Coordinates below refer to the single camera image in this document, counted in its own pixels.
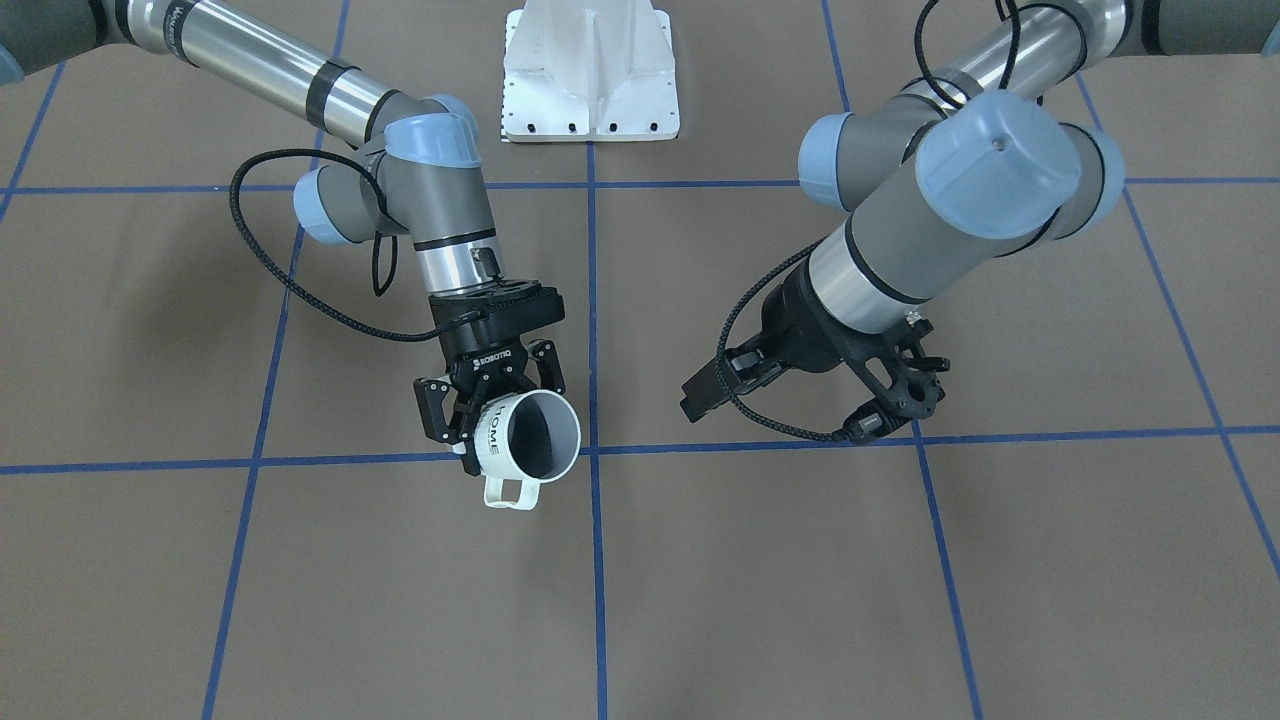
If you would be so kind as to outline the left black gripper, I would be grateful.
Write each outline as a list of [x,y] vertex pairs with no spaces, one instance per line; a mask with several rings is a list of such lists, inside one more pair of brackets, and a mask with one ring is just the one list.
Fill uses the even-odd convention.
[[749,395],[788,369],[820,374],[841,363],[865,366],[869,359],[869,337],[827,313],[804,260],[765,297],[758,343],[727,348],[703,365],[681,386],[680,407],[696,423],[728,404],[730,395]]

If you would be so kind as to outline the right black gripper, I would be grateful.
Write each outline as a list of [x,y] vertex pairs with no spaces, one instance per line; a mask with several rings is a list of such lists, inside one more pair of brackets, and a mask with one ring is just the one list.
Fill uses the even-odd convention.
[[463,316],[474,319],[440,334],[447,377],[417,378],[413,396],[424,433],[445,445],[472,439],[483,401],[534,389],[525,374],[529,356],[538,369],[538,387],[563,396],[566,383],[556,343],[521,338],[564,319],[558,290],[538,281],[498,281],[452,295],[429,297],[438,327]]

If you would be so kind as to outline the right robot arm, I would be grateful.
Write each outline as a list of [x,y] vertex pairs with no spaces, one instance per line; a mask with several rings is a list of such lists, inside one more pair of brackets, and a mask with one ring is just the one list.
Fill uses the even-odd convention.
[[236,170],[233,222],[284,287],[340,324],[390,342],[439,341],[445,379],[413,387],[429,438],[483,460],[517,448],[579,452],[579,418],[564,401],[554,345],[532,337],[563,320],[563,300],[552,287],[506,274],[477,127],[462,102],[412,97],[224,1],[3,4],[5,85],[115,44],[172,55],[351,147],[349,156],[316,152],[321,165],[294,187],[298,223],[324,243],[411,238],[430,331],[397,333],[357,322],[266,255],[243,218],[241,187],[255,167],[287,151],[260,154]]

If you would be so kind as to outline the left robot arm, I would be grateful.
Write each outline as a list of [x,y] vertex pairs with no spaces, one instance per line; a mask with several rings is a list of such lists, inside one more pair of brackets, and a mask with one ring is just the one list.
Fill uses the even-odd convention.
[[[919,58],[919,77],[878,110],[822,117],[806,132],[800,186],[845,218],[753,286],[769,290],[762,328],[736,347],[719,338],[684,384],[690,421],[735,404],[788,436],[865,445],[928,418],[948,361],[922,348],[932,327],[919,306],[987,260],[1082,233],[1123,191],[1117,145],[1055,119],[1044,92],[1111,56],[1277,53],[1275,1],[1006,1],[1004,12],[948,64]],[[788,370],[840,365],[870,398],[836,430],[740,404]]]

